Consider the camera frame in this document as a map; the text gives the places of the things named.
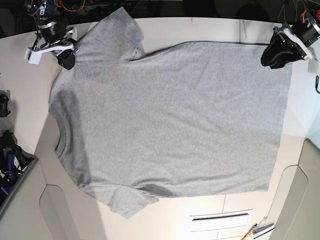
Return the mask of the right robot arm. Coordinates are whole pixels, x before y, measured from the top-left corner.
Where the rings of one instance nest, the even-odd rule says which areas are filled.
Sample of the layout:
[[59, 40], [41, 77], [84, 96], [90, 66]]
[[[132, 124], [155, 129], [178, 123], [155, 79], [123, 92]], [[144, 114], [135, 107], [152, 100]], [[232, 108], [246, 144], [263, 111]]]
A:
[[57, 59], [58, 64], [70, 70], [74, 67], [77, 41], [74, 36], [77, 30], [68, 27], [60, 19], [58, 10], [62, 5], [58, 0], [26, 0], [24, 5], [28, 14], [34, 19], [36, 33], [35, 41], [26, 49], [24, 59], [30, 64], [38, 65], [42, 55], [51, 53]]

